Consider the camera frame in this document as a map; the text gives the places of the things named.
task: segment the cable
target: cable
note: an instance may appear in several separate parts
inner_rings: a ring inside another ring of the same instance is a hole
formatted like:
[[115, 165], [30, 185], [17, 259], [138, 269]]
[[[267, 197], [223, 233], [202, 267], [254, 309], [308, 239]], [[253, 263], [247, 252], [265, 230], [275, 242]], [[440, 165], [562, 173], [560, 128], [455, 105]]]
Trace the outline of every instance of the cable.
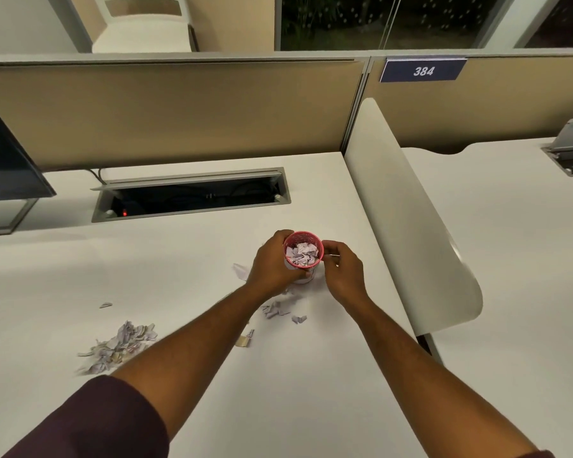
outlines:
[[100, 176], [100, 173], [102, 173], [102, 169], [99, 169], [99, 170], [98, 170], [98, 173], [95, 173], [92, 169], [85, 169], [85, 170], [87, 170], [88, 172], [90, 172], [91, 174], [93, 174], [93, 176], [95, 176], [96, 179], [97, 179], [101, 184], [103, 184], [103, 185], [106, 184], [106, 181], [102, 180], [102, 177]]

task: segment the white chair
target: white chair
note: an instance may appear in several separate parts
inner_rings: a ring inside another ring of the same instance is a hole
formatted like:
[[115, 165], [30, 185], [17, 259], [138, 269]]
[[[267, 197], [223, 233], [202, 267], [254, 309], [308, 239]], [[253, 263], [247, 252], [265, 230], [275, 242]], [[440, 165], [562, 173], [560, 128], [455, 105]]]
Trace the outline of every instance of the white chair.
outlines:
[[93, 53], [173, 53], [195, 50], [192, 47], [195, 41], [191, 38], [194, 34], [186, 0], [156, 0], [154, 6], [152, 0], [95, 2], [106, 22], [106, 29], [93, 44]]

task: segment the desk surface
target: desk surface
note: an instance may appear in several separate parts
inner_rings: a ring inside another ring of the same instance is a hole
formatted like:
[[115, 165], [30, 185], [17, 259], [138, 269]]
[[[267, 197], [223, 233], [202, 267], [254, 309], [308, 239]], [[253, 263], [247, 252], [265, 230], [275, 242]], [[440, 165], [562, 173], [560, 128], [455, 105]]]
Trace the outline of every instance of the desk surface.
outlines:
[[573, 458], [573, 177], [540, 149], [552, 140], [405, 153], [484, 296], [476, 320], [433, 334], [445, 366]]
[[[0, 237], [0, 455], [88, 377], [75, 376], [95, 339], [125, 320], [160, 337], [241, 284], [281, 228], [343, 240], [365, 262], [370, 295], [412, 333], [339, 153], [103, 170], [106, 179], [284, 167], [290, 205], [90, 223], [98, 185], [85, 171], [47, 174], [41, 199]], [[322, 269], [295, 305], [307, 315], [255, 313], [248, 349], [234, 348], [172, 443], [171, 456], [423, 457], [356, 324]], [[99, 309], [103, 302], [113, 307]]]

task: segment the right hand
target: right hand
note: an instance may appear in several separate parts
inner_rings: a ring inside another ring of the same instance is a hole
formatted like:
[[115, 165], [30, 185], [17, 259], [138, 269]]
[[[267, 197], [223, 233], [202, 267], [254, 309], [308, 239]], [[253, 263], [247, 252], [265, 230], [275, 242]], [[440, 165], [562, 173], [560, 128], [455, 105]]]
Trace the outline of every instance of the right hand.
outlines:
[[329, 291], [344, 307], [369, 299], [365, 289], [363, 262], [343, 242], [323, 241], [325, 278]]

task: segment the mesh cup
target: mesh cup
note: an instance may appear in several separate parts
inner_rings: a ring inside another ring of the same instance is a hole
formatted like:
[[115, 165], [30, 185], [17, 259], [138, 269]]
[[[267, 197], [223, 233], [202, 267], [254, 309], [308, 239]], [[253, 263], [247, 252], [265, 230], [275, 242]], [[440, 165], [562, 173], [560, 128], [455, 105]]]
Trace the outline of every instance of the mesh cup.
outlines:
[[[297, 246], [300, 242], [306, 242], [308, 244], [313, 244], [314, 246], [318, 247], [318, 259], [312, 265], [306, 265], [306, 266], [296, 265], [289, 260], [289, 257], [287, 257], [287, 247]], [[322, 245], [320, 238], [309, 231], [294, 232], [291, 236], [285, 239], [283, 246], [284, 246], [285, 260], [292, 267], [299, 268], [302, 270], [308, 270], [316, 267], [321, 262], [322, 256], [324, 255], [324, 246]]]

